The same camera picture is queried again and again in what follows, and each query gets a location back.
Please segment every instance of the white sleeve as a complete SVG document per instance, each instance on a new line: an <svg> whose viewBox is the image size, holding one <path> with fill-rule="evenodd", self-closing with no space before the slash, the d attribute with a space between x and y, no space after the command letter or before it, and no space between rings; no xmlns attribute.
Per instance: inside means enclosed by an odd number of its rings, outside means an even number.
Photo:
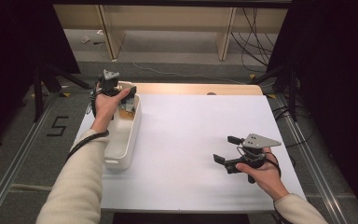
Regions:
<svg viewBox="0 0 358 224"><path fill-rule="evenodd" d="M286 195L275 202L274 205L281 216L291 223L327 223L315 207L298 195Z"/></svg>
<svg viewBox="0 0 358 224"><path fill-rule="evenodd" d="M95 133L88 130L79 141ZM94 139L72 155L57 177L36 223L99 223L103 158L108 142L106 137Z"/></svg>

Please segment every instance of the gray floor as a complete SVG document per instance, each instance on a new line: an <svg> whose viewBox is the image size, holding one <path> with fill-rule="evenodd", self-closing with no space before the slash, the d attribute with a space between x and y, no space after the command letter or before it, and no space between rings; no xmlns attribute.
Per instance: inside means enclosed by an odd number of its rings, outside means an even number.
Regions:
<svg viewBox="0 0 358 224"><path fill-rule="evenodd" d="M244 68L241 62L241 49L233 39L230 40L227 59L219 61L214 37L210 33L127 32L118 59L112 62L107 57L105 45L101 44L104 42L103 35L98 35L97 32L66 31L82 71L78 77L88 83L92 83L104 68L119 71L130 81L167 80L185 83L248 83L249 75L258 76L265 70L261 63L247 55L243 56L245 65L261 72L252 72ZM84 44L81 43L81 38L85 35L90 41ZM277 36L268 37L274 42ZM263 35L260 36L260 40L265 48L272 49ZM261 60L258 49L249 49ZM38 133L27 159L0 207L0 223L34 223L63 166L67 150L75 140L83 119L82 115L89 103L89 91L78 88L64 79L60 79L60 82L63 86L67 86L63 92L70 94L67 97L58 97L54 101L42 130ZM273 79L267 80L261 85L264 93L272 93L270 85L272 82ZM30 89L24 97L26 106L19 108L13 115L13 119L2 135L4 144L0 147L0 180L32 128L34 118L32 93ZM282 106L282 101L278 99L268 98L268 101L271 109ZM323 170L328 187L333 191L348 223L358 223L358 201L334 160L328 156L328 149L314 126L311 115L306 108L298 109L297 113L297 124L304 136L310 137L307 144ZM296 140L289 128L288 120L289 118L278 119L277 123L285 145L291 146ZM54 123L66 126L61 136L50 136L61 132L61 129L52 128ZM334 223L310 174L300 146L289 147L287 150L296 162L295 170L309 202L321 211L329 223ZM103 211L101 223L112 223L113 216L113 213ZM251 223L275 223L271 214L250 214L249 218Z"/></svg>

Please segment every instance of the white tabletop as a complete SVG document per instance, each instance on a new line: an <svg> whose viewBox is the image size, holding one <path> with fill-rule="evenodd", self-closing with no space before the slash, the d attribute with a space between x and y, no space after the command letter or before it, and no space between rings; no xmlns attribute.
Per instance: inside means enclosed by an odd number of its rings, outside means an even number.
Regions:
<svg viewBox="0 0 358 224"><path fill-rule="evenodd" d="M240 154L229 135L256 133L282 141L265 96L141 94L142 119L127 170L103 168L102 208L128 212L252 213L273 211L246 174L228 175L213 154ZM93 116L85 116L79 134ZM288 190L305 199L282 143L273 147Z"/></svg>

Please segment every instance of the person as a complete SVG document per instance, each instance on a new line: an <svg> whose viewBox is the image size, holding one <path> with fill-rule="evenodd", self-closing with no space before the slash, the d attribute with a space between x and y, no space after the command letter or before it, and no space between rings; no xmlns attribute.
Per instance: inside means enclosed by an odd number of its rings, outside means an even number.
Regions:
<svg viewBox="0 0 358 224"><path fill-rule="evenodd" d="M267 159L278 163L271 148L263 148ZM269 162L254 169L247 164L237 163L236 168L255 179L257 185L273 200L275 209L284 223L327 223L324 217L310 203L296 194L289 193L281 181L278 169Z"/></svg>
<svg viewBox="0 0 358 224"><path fill-rule="evenodd" d="M95 120L74 146L94 134L105 133L118 102L129 92L130 89L124 89L114 97L98 94ZM37 224L100 222L103 158L108 142L107 137L93 139L67 160L40 210ZM276 161L272 154L267 153L267 156ZM272 164L266 162L258 169L243 163L238 163L236 167L255 179L260 188L273 199L277 211L286 220L292 223L326 223L312 205L287 191L278 170Z"/></svg>

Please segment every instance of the hand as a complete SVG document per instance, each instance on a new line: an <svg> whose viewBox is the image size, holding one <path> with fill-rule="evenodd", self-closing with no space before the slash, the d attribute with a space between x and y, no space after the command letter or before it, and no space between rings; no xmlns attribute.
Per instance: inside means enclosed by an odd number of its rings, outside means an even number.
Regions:
<svg viewBox="0 0 358 224"><path fill-rule="evenodd" d="M124 89L118 95L113 97L104 94L98 94L95 100L95 109L97 113L95 120L91 125L91 129L97 133L104 133L107 129L107 126L109 125L110 120L117 111L118 103L129 93L130 89Z"/></svg>
<svg viewBox="0 0 358 224"><path fill-rule="evenodd" d="M265 147L263 150L269 152L266 153L267 159L278 162L276 158L270 154L271 148ZM269 162L265 162L263 166L257 169L244 163L238 163L236 168L241 172L251 175L255 179L257 185L263 189L274 202L289 194L281 181L278 169Z"/></svg>

